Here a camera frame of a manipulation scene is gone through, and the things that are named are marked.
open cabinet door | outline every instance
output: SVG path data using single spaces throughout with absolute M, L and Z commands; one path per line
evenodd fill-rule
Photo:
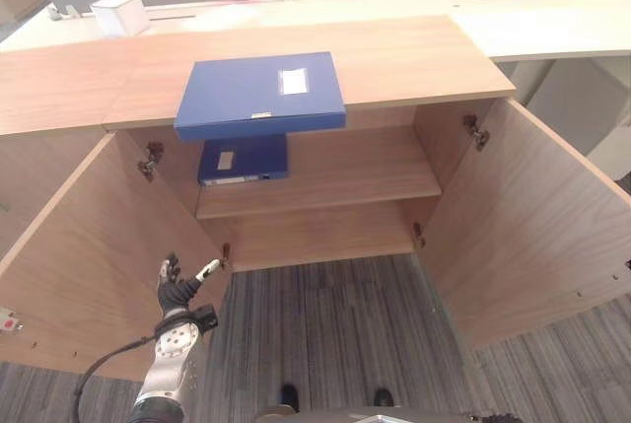
M 0 335 L 2 360 L 83 372 L 160 320 L 162 260 L 182 273 L 221 256 L 160 175 L 136 168 L 145 154 L 126 132 L 106 134 L 0 261 L 0 307 L 21 331 Z M 208 279 L 193 305 L 218 311 L 229 270 Z M 103 375 L 142 380 L 153 345 L 117 357 Z
M 464 153 L 419 249 L 465 343 L 631 292 L 631 197 L 515 101 L 480 128 L 490 140 Z

person's foot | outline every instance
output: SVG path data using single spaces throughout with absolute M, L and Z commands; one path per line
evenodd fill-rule
M 280 402 L 283 405 L 289 405 L 294 408 L 296 413 L 299 412 L 298 391 L 291 384 L 285 384 L 280 390 Z
M 394 406 L 394 398 L 387 388 L 379 388 L 375 392 L 373 406 Z

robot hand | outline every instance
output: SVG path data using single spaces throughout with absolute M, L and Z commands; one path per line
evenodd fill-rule
M 160 267 L 158 301 L 164 317 L 187 312 L 188 304 L 199 290 L 202 282 L 222 265 L 222 261 L 216 258 L 204 266 L 194 277 L 187 280 L 177 280 L 180 273 L 178 263 L 179 260 L 172 253 L 163 260 Z

white fingertip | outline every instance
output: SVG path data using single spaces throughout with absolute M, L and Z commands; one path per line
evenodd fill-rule
M 211 275 L 215 270 L 217 270 L 221 266 L 221 260 L 215 258 L 209 264 L 207 264 L 204 268 L 200 270 L 200 272 L 195 275 L 195 278 L 200 282 L 203 282 Z

metal hinge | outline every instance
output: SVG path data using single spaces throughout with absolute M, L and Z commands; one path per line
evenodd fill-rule
M 221 247 L 221 267 L 226 268 L 226 265 L 230 265 L 230 243 L 224 243 Z
M 138 170 L 148 181 L 154 180 L 154 168 L 162 160 L 165 146 L 162 142 L 149 142 L 147 144 L 147 160 L 138 162 Z
M 491 133 L 488 130 L 480 130 L 477 126 L 477 116 L 468 114 L 462 117 L 462 125 L 466 131 L 473 137 L 475 142 L 475 148 L 481 152 L 486 143 L 491 138 Z
M 425 246 L 425 238 L 423 237 L 423 228 L 417 222 L 412 224 L 412 233 L 414 234 L 414 240 L 419 245 L 419 247 L 423 248 Z

